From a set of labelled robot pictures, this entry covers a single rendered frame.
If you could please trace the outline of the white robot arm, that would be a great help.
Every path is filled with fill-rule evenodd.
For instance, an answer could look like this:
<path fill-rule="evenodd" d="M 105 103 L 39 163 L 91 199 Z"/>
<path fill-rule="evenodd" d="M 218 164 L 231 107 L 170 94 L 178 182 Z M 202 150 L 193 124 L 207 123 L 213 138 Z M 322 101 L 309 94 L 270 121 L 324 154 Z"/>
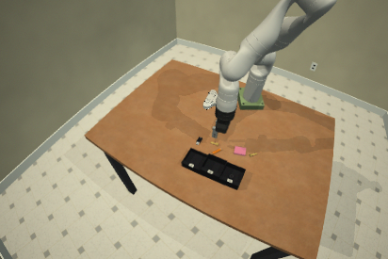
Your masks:
<path fill-rule="evenodd" d="M 243 97 L 250 103 L 256 103 L 274 65 L 276 51 L 288 46 L 308 26 L 326 14 L 336 1 L 281 0 L 266 18 L 241 41 L 238 52 L 227 51 L 221 56 L 218 97 L 226 102 L 236 100 L 239 92 L 237 80 L 250 71 Z M 305 15 L 284 17 L 295 2 L 305 12 Z"/>

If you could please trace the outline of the pink sticky note pad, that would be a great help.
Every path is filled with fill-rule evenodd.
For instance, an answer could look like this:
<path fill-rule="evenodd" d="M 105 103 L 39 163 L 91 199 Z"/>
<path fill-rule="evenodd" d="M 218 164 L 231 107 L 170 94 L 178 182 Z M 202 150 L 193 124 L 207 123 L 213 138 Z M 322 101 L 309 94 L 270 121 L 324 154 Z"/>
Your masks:
<path fill-rule="evenodd" d="M 245 156 L 245 154 L 246 154 L 246 148 L 235 146 L 235 147 L 234 147 L 234 154 L 238 154 L 238 155 L 243 155 L 243 156 Z"/>

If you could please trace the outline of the black rack of bins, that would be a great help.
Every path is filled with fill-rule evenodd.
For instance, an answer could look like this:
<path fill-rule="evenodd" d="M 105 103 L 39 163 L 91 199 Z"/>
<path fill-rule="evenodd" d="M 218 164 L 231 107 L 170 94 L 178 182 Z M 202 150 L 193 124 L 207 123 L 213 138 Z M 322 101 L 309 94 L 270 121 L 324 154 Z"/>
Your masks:
<path fill-rule="evenodd" d="M 235 190 L 238 190 L 246 171 L 246 169 L 229 163 L 227 160 L 212 154 L 204 154 L 192 148 L 183 159 L 182 167 Z M 234 176 L 232 180 L 229 179 L 230 174 Z"/>

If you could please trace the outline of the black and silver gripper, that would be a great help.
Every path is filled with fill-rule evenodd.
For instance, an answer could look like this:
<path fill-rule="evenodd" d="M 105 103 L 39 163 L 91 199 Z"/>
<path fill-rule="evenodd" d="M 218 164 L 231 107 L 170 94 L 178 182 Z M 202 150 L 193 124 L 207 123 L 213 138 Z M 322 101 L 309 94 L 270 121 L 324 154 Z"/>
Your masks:
<path fill-rule="evenodd" d="M 231 102 L 226 102 L 218 97 L 215 90 L 211 89 L 203 102 L 203 108 L 209 109 L 215 106 L 215 116 L 217 118 L 216 125 L 213 126 L 212 138 L 218 137 L 218 132 L 225 134 L 227 132 L 228 123 L 234 119 L 234 114 L 237 109 L 237 99 Z"/>

